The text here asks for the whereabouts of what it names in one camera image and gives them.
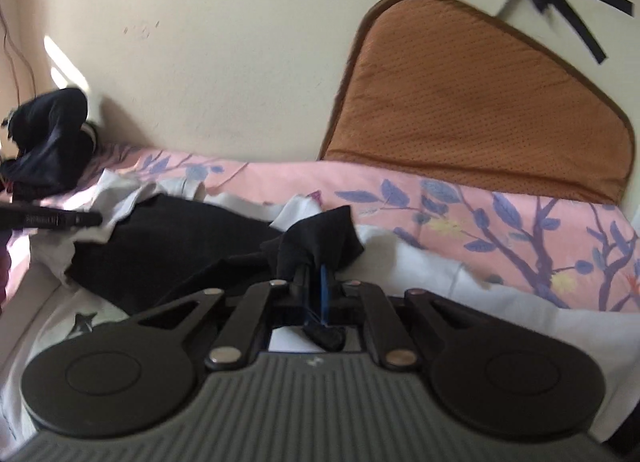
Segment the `dark navy clothes pile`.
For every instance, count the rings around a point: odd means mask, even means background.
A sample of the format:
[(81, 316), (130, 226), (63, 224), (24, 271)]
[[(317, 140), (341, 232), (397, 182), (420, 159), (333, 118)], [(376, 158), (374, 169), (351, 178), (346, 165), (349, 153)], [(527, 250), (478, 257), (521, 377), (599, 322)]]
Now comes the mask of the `dark navy clothes pile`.
[(88, 98), (76, 86), (39, 95), (1, 123), (17, 156), (1, 161), (1, 189), (32, 202), (75, 189), (98, 148)]

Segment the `white printed t-shirt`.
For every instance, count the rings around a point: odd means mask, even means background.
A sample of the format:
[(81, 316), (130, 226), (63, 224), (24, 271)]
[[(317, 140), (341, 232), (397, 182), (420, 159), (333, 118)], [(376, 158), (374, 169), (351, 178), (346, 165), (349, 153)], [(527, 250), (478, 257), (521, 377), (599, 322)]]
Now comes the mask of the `white printed t-shirt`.
[[(21, 238), (1, 318), (1, 453), (34, 436), (21, 376), (56, 343), (209, 287), (241, 289), (272, 274), (262, 244), (324, 211), (307, 196), (263, 204), (211, 196), (187, 178), (142, 182), (107, 171), (91, 200), (70, 209), (104, 215), (96, 230)], [(398, 294), (424, 287), (443, 297), (573, 343), (598, 360), (608, 382), (593, 434), (612, 448), (639, 442), (639, 309), (600, 312), (556, 305), (490, 282), (465, 263), (410, 245), (392, 231), (355, 222), (363, 253), (342, 271)]]

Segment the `brown mesh cushion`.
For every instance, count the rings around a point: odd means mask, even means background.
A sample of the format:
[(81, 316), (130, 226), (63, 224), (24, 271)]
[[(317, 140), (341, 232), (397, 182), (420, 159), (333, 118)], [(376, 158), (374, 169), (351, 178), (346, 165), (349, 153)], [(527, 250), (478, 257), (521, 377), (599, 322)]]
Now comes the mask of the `brown mesh cushion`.
[(381, 0), (319, 156), (501, 193), (620, 204), (636, 137), (566, 60), (458, 0)]

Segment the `pink floral bed sheet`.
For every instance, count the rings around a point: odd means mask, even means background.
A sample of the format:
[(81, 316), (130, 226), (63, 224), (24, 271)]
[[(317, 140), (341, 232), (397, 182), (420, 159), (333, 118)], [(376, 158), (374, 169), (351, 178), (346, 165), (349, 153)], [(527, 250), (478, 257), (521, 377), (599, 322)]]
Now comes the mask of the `pink floral bed sheet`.
[(51, 203), (91, 200), (104, 170), (142, 182), (187, 178), (211, 196), (263, 204), (294, 196), (325, 210), (348, 204), (356, 223), (461, 261), (490, 282), (570, 308), (639, 309), (639, 237), (615, 205), (495, 193), (355, 163), (239, 162), (123, 144), (105, 146), (78, 187)]

